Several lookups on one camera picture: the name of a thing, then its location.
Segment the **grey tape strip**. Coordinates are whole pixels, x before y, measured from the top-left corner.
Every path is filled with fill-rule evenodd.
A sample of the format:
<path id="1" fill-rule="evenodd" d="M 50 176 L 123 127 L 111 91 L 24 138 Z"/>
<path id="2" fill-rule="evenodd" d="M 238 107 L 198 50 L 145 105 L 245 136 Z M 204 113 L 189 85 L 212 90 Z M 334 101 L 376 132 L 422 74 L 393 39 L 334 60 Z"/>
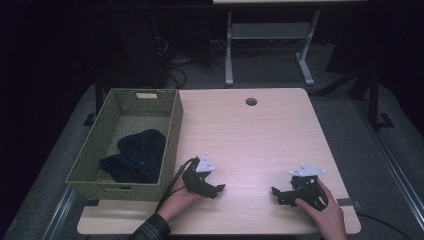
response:
<path id="1" fill-rule="evenodd" d="M 357 200 L 352 200 L 351 198 L 340 198 L 337 199 L 339 206 L 353 206 L 354 208 L 361 208 L 361 203 Z"/>

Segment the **white metal table frame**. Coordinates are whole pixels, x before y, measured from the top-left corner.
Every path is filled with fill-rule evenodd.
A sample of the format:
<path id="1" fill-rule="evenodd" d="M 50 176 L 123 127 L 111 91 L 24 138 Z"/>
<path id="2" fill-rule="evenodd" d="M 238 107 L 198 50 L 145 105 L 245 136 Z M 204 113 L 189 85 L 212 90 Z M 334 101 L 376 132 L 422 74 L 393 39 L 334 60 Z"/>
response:
<path id="1" fill-rule="evenodd" d="M 308 86 L 314 84 L 312 74 L 306 62 L 306 57 L 317 27 L 320 16 L 315 11 L 309 22 L 294 23 L 236 23 L 233 14 L 227 14 L 226 55 L 225 55 L 225 85 L 232 86 L 232 42 L 234 40 L 303 40 L 304 47 L 295 54 L 296 61 L 302 73 L 303 79 Z"/>

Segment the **green woven basket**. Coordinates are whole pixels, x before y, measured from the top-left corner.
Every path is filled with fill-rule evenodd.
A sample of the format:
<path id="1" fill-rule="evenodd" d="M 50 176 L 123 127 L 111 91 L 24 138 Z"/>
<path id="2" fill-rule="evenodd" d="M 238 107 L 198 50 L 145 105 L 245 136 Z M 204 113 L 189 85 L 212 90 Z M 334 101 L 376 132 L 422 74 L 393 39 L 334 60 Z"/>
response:
<path id="1" fill-rule="evenodd" d="M 88 199 L 157 201 L 174 176 L 183 119 L 180 94 L 168 89 L 112 89 L 84 142 L 66 183 Z M 119 153 L 118 141 L 148 129 L 166 139 L 155 183 L 120 183 L 99 168 L 100 160 Z"/>

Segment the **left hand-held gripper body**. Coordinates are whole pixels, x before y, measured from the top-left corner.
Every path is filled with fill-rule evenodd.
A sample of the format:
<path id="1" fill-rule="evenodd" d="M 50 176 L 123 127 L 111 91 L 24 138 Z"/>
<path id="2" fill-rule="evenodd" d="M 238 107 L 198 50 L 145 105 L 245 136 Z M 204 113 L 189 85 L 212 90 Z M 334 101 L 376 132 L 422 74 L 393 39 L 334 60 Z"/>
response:
<path id="1" fill-rule="evenodd" d="M 205 179 L 214 170 L 215 166 L 207 154 L 193 158 L 182 177 L 186 189 L 191 193 L 207 197 L 207 193 L 215 189 L 214 185 L 207 183 Z"/>

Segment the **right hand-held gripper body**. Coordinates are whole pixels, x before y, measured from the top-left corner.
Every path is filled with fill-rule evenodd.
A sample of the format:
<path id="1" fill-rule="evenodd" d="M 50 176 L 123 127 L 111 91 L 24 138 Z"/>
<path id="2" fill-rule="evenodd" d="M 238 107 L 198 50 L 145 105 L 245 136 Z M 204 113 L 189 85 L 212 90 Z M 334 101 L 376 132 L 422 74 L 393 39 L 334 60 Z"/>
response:
<path id="1" fill-rule="evenodd" d="M 287 197 L 301 199 L 318 211 L 322 211 L 328 204 L 327 197 L 318 183 L 318 177 L 324 175 L 326 171 L 302 163 L 298 168 L 291 170 L 292 190 Z"/>

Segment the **dark cloth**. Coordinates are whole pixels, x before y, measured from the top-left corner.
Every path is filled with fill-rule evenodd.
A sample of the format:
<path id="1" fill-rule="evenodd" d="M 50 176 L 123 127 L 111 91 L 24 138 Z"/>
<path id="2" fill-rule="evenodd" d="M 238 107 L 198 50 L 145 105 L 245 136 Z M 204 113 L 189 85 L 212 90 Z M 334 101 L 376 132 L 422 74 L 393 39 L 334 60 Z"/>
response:
<path id="1" fill-rule="evenodd" d="M 154 184 L 159 180 L 166 138 L 156 129 L 125 136 L 118 143 L 119 154 L 102 158 L 99 168 L 115 182 Z"/>

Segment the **person's left hand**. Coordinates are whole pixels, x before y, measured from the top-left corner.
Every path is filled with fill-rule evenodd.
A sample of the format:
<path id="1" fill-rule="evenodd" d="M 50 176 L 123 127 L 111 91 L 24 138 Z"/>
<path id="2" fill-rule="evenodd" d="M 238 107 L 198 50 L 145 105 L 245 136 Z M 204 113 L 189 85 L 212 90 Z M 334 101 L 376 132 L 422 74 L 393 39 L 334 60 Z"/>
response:
<path id="1" fill-rule="evenodd" d="M 182 178 L 179 177 L 171 190 L 171 194 L 156 213 L 163 217 L 167 223 L 170 223 L 175 217 L 202 199 L 203 196 L 190 193 L 185 188 Z"/>

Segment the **person's right hand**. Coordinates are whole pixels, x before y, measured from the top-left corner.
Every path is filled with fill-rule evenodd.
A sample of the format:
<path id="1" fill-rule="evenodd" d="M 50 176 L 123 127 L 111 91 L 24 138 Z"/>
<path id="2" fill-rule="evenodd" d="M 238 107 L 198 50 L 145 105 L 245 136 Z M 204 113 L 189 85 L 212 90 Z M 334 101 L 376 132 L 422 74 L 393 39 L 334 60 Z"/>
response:
<path id="1" fill-rule="evenodd" d="M 327 197 L 327 207 L 318 211 L 302 199 L 296 199 L 296 205 L 313 220 L 325 240 L 348 240 L 343 210 L 325 184 L 320 179 L 317 182 Z"/>

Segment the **metal floor rail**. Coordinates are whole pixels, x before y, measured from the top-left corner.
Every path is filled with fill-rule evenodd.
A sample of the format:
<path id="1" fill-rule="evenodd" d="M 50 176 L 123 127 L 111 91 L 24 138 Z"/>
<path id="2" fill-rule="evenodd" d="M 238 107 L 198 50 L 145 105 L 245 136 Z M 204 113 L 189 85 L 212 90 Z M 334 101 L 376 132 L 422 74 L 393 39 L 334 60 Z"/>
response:
<path id="1" fill-rule="evenodd" d="M 57 240 L 59 233 L 64 226 L 68 213 L 75 201 L 76 191 L 67 186 L 65 191 L 58 201 L 52 218 L 50 219 L 47 228 L 42 236 L 42 240 Z"/>
<path id="2" fill-rule="evenodd" d="M 374 139 L 378 146 L 378 149 L 383 155 L 388 166 L 388 170 L 392 174 L 396 185 L 398 186 L 417 223 L 424 232 L 424 202 L 420 199 L 405 172 L 397 162 L 397 159 L 390 150 L 389 145 L 381 134 L 381 131 L 378 128 L 375 128 L 368 120 L 367 109 L 364 104 L 354 101 L 353 106 L 357 110 L 370 136 Z"/>

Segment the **black metal stand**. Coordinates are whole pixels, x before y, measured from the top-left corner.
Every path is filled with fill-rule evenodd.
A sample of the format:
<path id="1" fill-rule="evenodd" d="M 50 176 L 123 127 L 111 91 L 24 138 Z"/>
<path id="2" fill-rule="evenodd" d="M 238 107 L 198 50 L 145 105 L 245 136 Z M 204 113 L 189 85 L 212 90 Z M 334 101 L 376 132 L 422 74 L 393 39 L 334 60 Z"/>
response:
<path id="1" fill-rule="evenodd" d="M 84 126 L 92 126 L 96 120 L 96 117 L 98 116 L 101 107 L 103 105 L 103 101 L 104 101 L 104 90 L 102 87 L 102 79 L 101 76 L 98 76 L 95 80 L 95 84 L 94 84 L 94 93 L 95 93 L 95 112 L 94 113 L 90 113 L 83 125 Z"/>
<path id="2" fill-rule="evenodd" d="M 310 93 L 310 96 L 324 96 L 333 90 L 353 82 L 348 96 L 352 100 L 360 100 L 368 94 L 367 119 L 372 128 L 379 131 L 381 128 L 393 128 L 394 124 L 386 113 L 378 112 L 379 81 L 371 67 L 363 66 L 347 74 L 330 85 Z"/>

